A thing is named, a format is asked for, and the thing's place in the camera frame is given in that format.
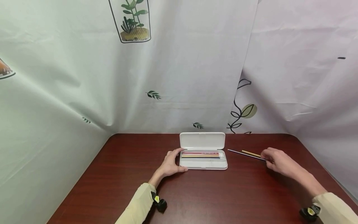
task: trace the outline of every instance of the curtain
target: curtain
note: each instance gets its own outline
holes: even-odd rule
[[[356,199],[357,11],[353,0],[262,0],[241,77],[251,84],[235,99],[257,113],[234,129],[297,136]]]
[[[225,131],[256,7],[2,1],[0,223],[45,223],[112,134]]]

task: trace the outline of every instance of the dark red table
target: dark red table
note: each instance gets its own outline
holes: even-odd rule
[[[112,136],[49,220],[49,224],[113,224],[136,189],[147,182],[168,150],[180,147],[178,134]],[[297,183],[271,172],[265,163],[227,151],[260,154],[285,151],[355,212],[358,207],[301,142],[288,134],[228,134],[225,171],[189,170],[167,177],[158,188],[168,203],[164,214],[152,208],[145,223],[305,223],[298,211],[311,198]]]

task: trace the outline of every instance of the wrist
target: wrist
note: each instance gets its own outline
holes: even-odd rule
[[[300,176],[300,178],[296,181],[300,183],[300,185],[302,185],[312,197],[316,197],[327,192],[327,190],[308,171],[304,175]]]
[[[164,178],[164,174],[160,169],[157,169],[153,176],[151,177],[151,179],[148,181],[148,183],[152,186],[154,186],[155,188],[158,187],[159,183],[161,182],[161,180]]]

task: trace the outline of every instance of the hand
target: hand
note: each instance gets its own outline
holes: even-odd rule
[[[163,177],[171,176],[175,173],[186,172],[188,168],[180,167],[175,164],[175,158],[179,155],[184,149],[178,148],[174,151],[168,151],[166,157],[164,158],[163,163],[158,168],[158,171],[162,173]]]
[[[184,149],[178,148],[174,151],[168,151],[163,163],[155,171],[152,178],[148,181],[149,184],[153,185],[155,188],[158,187],[159,183],[164,177],[171,176],[175,173],[186,172],[188,171],[187,167],[180,167],[175,164],[175,158],[179,155]]]
[[[286,153],[275,148],[267,148],[263,150],[261,158],[266,159],[266,165],[269,169],[295,180],[302,174],[308,173],[308,171]]]
[[[269,169],[296,180],[312,197],[327,192],[312,174],[283,151],[267,148],[262,151],[261,158],[266,159],[266,165]]]

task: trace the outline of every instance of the black wrist device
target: black wrist device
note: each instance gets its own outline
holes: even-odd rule
[[[321,211],[321,208],[317,205],[312,205],[308,208],[303,208],[300,210],[300,215],[308,222],[313,223],[317,220],[318,214]]]
[[[164,213],[167,208],[166,201],[164,199],[160,199],[159,196],[153,191],[151,192],[151,194],[153,198],[153,204],[155,205],[157,210],[161,213]]]

